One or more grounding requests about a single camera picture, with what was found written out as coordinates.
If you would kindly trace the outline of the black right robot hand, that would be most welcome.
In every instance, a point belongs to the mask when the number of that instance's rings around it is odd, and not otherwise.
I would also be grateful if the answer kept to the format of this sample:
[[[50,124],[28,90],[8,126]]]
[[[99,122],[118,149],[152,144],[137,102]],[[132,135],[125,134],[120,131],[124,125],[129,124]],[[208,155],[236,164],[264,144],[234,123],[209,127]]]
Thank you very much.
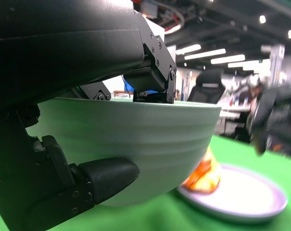
[[[260,155],[273,151],[291,156],[291,85],[261,94],[252,118],[251,138]]]

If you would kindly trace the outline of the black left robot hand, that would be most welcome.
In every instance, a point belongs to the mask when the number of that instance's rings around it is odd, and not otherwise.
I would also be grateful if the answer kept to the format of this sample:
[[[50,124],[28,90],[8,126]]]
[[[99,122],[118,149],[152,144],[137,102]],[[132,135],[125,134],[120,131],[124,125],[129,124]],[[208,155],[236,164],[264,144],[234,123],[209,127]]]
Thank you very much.
[[[53,136],[28,135],[38,104],[122,75],[135,102],[174,101],[176,63],[129,0],[0,0],[0,215],[11,231],[45,231],[139,176],[107,158],[68,164]]]

